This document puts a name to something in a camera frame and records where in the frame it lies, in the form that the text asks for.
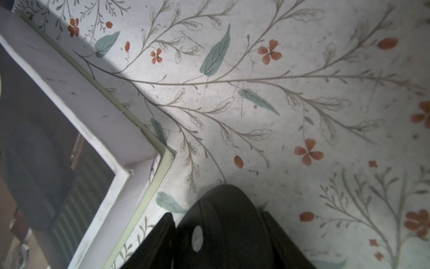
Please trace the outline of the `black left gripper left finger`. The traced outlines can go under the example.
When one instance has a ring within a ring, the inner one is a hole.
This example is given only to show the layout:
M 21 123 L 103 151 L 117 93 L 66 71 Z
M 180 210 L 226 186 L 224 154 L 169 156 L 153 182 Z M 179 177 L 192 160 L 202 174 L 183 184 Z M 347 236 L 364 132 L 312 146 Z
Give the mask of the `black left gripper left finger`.
M 175 236 L 172 213 L 165 213 L 121 269 L 170 269 Z

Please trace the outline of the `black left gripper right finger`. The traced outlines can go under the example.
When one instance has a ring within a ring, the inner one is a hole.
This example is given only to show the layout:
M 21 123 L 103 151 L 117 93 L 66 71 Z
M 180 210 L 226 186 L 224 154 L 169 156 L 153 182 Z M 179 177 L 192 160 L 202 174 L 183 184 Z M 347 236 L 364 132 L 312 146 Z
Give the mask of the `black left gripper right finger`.
M 316 269 L 269 212 L 262 212 L 262 222 L 271 241 L 276 269 Z

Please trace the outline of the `black mouse with label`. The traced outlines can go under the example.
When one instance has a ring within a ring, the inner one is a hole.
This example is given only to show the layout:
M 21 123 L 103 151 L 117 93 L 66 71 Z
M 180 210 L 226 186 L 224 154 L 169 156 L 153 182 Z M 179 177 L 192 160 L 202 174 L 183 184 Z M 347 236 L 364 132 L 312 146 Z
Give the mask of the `black mouse with label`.
M 176 228 L 176 269 L 273 269 L 267 229 L 248 196 L 222 184 L 206 192 Z

